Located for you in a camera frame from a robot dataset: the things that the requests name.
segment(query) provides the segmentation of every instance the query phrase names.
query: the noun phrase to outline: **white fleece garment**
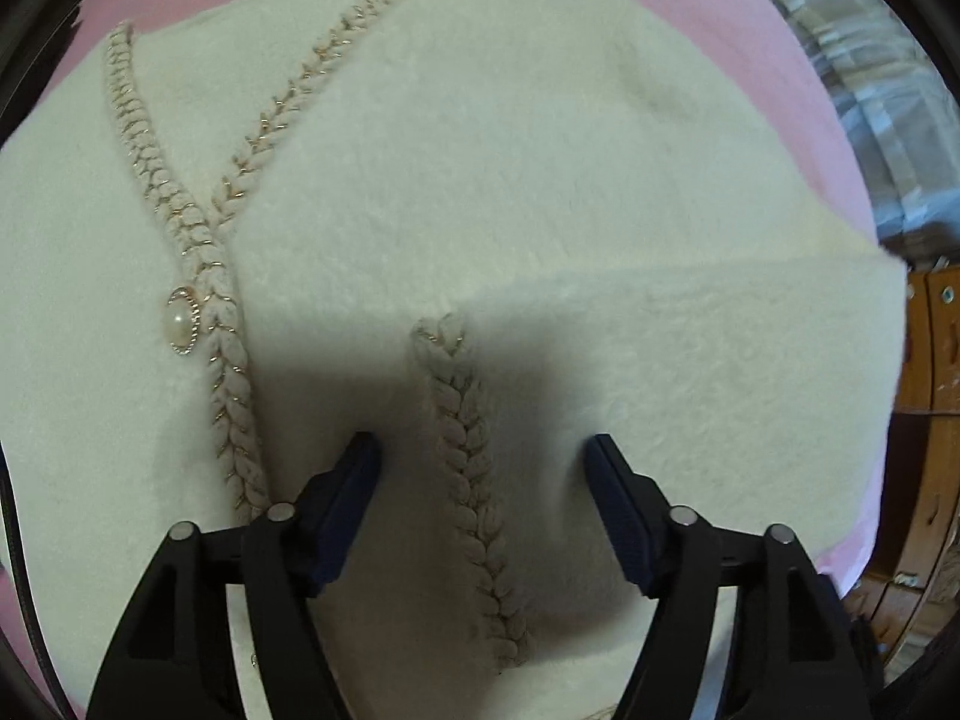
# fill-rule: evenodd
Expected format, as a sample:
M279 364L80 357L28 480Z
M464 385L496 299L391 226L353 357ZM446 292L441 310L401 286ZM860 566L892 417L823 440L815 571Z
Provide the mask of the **white fleece garment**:
M194 194L352 1L241 0L136 42ZM167 528L224 527L232 505L203 362L162 338L179 271L103 63L0 153L0 436L40 618L81 701ZM594 432L718 525L785 521L816 554L856 520L896 386L902 267L635 2L402 1L296 124L229 245L275 498L358 429L385 445L316 606L358 720L579 720L618 698L651 605L620 579L576 464ZM496 406L496 490L539 642L501 675L410 355L415 322L451 310Z

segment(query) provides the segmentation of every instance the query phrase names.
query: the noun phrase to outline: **pearl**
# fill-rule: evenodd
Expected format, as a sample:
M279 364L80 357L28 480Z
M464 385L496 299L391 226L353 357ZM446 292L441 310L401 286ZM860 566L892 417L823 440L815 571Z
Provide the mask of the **pearl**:
M176 351L186 354L193 347L200 317L193 295L185 288L175 290L163 312L163 335Z

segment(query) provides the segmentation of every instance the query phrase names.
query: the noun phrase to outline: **metal rivet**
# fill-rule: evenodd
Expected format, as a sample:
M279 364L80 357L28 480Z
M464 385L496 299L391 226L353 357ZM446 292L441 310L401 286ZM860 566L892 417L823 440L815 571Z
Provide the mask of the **metal rivet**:
M793 542L793 539L797 537L797 534L786 525L778 524L770 526L770 536L774 539L774 541L779 541L781 544L789 544Z
M670 519L678 525L688 526L696 522L699 517L697 512L694 512L689 506L675 506L670 509Z
M195 530L197 530L197 526L192 522L178 522L170 529L167 536L170 536L173 541L186 541L187 538L193 536Z
M270 522L286 522L296 513L292 503L275 503L267 509L267 519Z

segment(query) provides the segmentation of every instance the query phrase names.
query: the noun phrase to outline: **wooden furniture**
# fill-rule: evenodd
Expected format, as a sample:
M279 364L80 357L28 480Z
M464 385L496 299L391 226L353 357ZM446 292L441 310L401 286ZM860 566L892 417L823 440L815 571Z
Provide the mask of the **wooden furniture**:
M960 504L960 268L910 274L904 368L888 435L877 545L844 599L890 659L956 534Z

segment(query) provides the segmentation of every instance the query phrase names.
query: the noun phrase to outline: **blue gripper pad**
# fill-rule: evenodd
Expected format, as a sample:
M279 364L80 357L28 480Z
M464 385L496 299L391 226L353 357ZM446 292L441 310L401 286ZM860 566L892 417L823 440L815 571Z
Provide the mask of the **blue gripper pad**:
M669 509L653 480L634 474L610 436L598 435L587 441L584 449L584 471L607 538L627 581L636 584L644 595L649 595L656 579L656 561L661 553L658 538L659 522ZM644 501L638 500L630 489L636 483L648 482L651 490L643 496L652 500L654 512L647 512L649 522L640 513Z
M296 500L301 549L294 572L316 597L336 581L380 478L380 444L371 433L353 437L336 466L314 476Z

